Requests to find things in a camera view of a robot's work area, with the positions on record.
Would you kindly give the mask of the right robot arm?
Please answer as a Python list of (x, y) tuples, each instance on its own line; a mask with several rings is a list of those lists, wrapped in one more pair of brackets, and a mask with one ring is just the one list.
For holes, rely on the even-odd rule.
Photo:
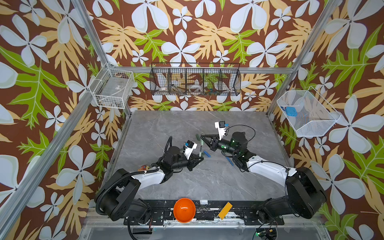
[(284, 187), (284, 196), (269, 198), (257, 207), (261, 223), (270, 223), (289, 214), (311, 219), (327, 201), (324, 188), (309, 168), (286, 167), (252, 153), (248, 150), (244, 132), (233, 133), (230, 140), (223, 139), (219, 134), (201, 135), (200, 138), (210, 150), (228, 153), (241, 171), (261, 175)]

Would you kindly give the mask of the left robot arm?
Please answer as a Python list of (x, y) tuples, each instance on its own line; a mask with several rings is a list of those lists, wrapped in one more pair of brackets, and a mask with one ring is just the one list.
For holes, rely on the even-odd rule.
[(151, 206), (136, 198), (139, 190), (165, 183), (174, 173), (184, 168), (190, 172), (204, 157), (194, 154), (195, 147), (180, 149), (168, 147), (165, 153), (148, 170), (127, 172), (117, 170), (95, 196), (95, 209), (99, 215), (112, 221), (122, 218), (145, 224), (151, 217)]

